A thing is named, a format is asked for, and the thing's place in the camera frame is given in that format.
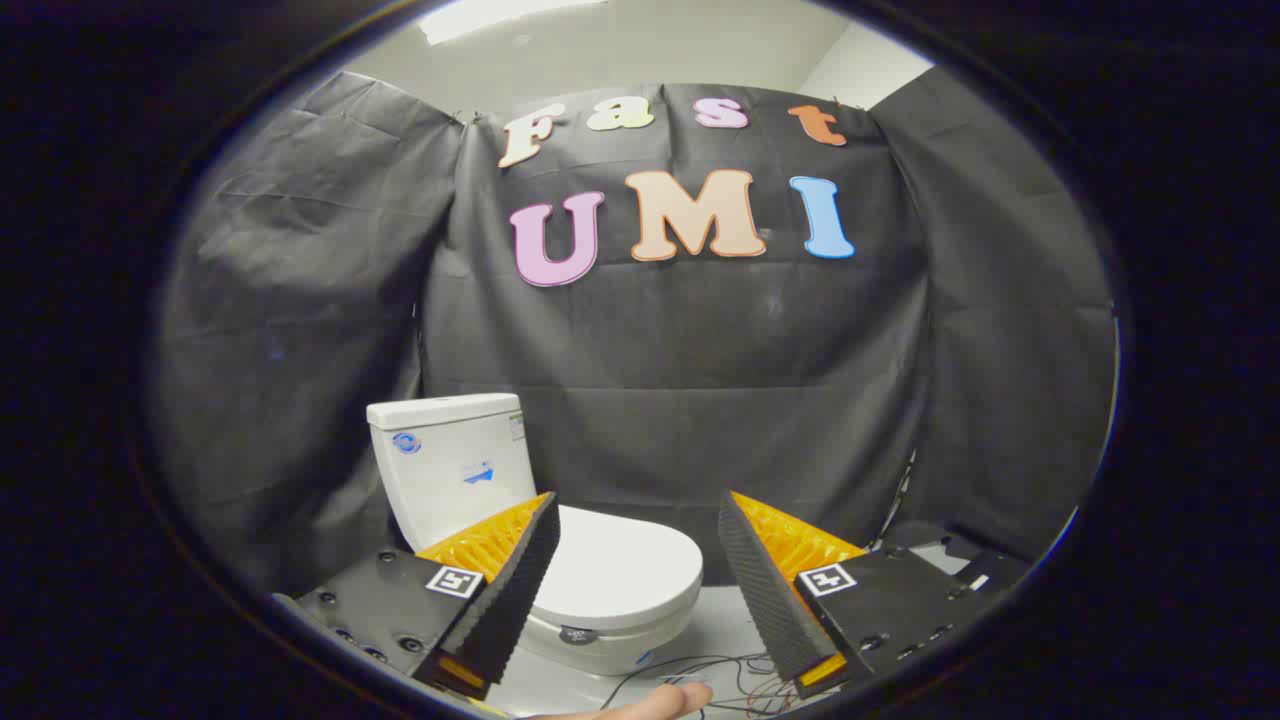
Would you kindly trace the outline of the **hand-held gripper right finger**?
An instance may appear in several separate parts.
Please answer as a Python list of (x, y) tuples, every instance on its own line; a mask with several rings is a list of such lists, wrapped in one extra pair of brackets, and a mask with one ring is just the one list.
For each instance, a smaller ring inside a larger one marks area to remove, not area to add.
[(804, 698), (913, 665), (1001, 594), (997, 557), (947, 573), (914, 550), (864, 550), (735, 491), (718, 537), (776, 671)]

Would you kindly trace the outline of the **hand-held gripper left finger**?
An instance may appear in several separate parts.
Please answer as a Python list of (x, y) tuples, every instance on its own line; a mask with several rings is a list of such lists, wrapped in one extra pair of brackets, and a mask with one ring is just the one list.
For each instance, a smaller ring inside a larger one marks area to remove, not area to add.
[(472, 701), (499, 683), (561, 538), (557, 495), (417, 552), (378, 550), (296, 600), (300, 625), (380, 673)]

